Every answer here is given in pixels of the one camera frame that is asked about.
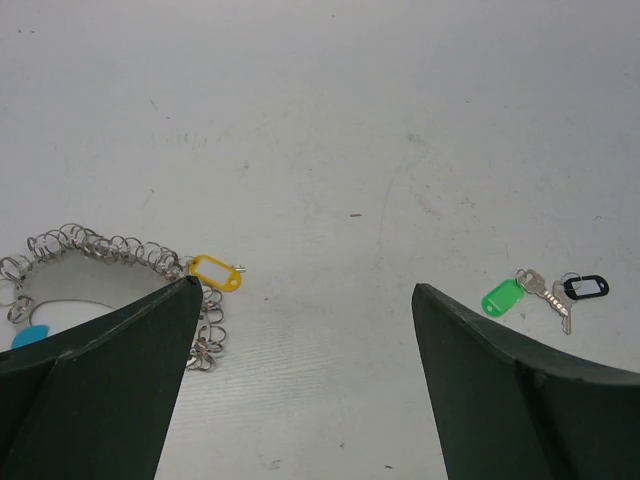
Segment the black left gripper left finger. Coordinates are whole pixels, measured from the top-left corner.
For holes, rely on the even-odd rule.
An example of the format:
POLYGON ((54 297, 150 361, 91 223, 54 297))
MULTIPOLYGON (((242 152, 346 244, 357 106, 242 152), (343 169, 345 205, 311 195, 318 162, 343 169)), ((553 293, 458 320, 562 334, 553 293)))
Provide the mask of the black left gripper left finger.
POLYGON ((188 276, 3 352, 2 478, 154 478, 202 298, 188 276))

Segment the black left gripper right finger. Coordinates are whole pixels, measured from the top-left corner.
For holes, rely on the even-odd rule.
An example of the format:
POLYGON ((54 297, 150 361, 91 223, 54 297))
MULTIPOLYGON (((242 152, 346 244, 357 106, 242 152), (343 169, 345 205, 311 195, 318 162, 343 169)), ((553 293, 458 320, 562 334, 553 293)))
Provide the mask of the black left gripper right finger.
POLYGON ((638 478, 638 373, 551 348, 429 284, 412 312, 449 478, 638 478))

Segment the metal key organizer blue handle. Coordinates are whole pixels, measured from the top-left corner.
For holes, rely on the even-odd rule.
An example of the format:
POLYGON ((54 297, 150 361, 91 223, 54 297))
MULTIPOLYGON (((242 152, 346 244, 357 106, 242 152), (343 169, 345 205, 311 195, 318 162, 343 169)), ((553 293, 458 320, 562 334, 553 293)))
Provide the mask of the metal key organizer blue handle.
POLYGON ((1 259, 1 322, 11 328, 7 349, 44 340, 58 328, 35 319, 42 307, 82 302, 117 310, 156 290, 191 278, 202 290, 196 332, 186 361, 189 371, 215 368, 224 350, 224 283, 198 274, 200 258, 135 236, 103 236, 66 223, 26 240, 24 254, 1 259))

